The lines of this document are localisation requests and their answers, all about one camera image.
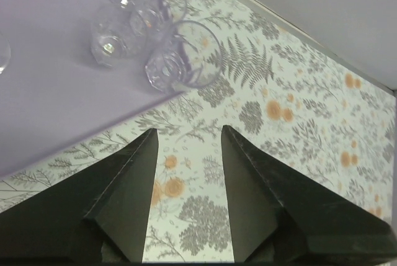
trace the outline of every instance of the fern print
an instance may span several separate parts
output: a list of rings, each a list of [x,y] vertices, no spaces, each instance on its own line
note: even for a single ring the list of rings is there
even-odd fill
[[[253,89],[259,81],[269,82],[269,78],[274,79],[273,57],[268,58],[266,47],[263,46],[262,54],[255,44],[248,39],[249,48],[234,35],[234,40],[228,39],[228,48],[221,43],[221,55],[223,57],[223,74],[232,79],[234,83],[240,82],[241,88],[249,84]],[[219,65],[219,54],[212,54],[208,63]]]

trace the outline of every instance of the white surface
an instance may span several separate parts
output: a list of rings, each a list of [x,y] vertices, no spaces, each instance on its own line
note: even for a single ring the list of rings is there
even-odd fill
[[[258,0],[390,89],[397,89],[395,0]]]

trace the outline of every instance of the botanical print paper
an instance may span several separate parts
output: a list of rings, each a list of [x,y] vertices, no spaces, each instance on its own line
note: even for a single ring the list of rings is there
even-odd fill
[[[189,0],[188,11],[221,42],[221,78],[3,180],[0,209],[154,127],[160,147],[144,261],[232,261],[220,147],[228,124],[390,221],[395,98],[235,0]],[[219,54],[207,61],[220,64]]]

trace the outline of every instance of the orange flower print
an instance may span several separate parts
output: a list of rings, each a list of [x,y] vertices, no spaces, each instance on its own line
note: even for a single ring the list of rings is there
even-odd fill
[[[352,155],[352,164],[357,166],[357,164],[359,163],[359,157],[356,154]]]
[[[153,185],[153,193],[151,194],[151,203],[152,207],[155,207],[160,201],[161,196],[163,195],[163,191],[161,190],[161,184],[155,180]]]
[[[277,28],[279,29],[280,33],[288,33],[285,29],[283,29],[280,26],[277,26]]]
[[[183,194],[185,190],[185,183],[182,179],[175,177],[166,182],[164,187],[164,194],[170,198],[176,198]]]
[[[178,163],[178,160],[176,156],[170,155],[166,157],[166,162],[164,163],[165,167],[167,170],[173,170],[176,168],[176,165]]]
[[[286,122],[292,122],[293,120],[293,112],[291,109],[284,109],[283,110],[283,118]]]
[[[281,106],[276,100],[271,100],[266,106],[267,116],[271,120],[279,120],[281,118]]]
[[[341,155],[341,164],[345,168],[350,166],[350,154],[347,151],[344,151]]]
[[[262,95],[263,95],[264,97],[267,97],[267,96],[269,95],[269,91],[268,91],[266,88],[263,88],[263,90],[262,90]]]
[[[359,78],[354,80],[354,87],[357,88],[357,89],[361,88],[361,80]]]
[[[288,100],[290,103],[292,103],[293,100],[294,100],[293,94],[288,94],[287,100]]]
[[[375,215],[380,218],[382,216],[382,208],[378,206],[375,210]]]
[[[208,38],[203,38],[202,44],[203,44],[204,48],[208,47],[210,45],[210,42],[208,41]]]
[[[347,88],[353,88],[354,87],[354,78],[351,73],[347,73],[345,76],[345,84]]]

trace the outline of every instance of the lavender tray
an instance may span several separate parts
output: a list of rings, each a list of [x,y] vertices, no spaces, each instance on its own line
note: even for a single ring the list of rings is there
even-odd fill
[[[12,58],[0,75],[0,177],[177,94],[153,89],[147,55],[117,69],[90,52],[90,19],[108,0],[0,0]]]

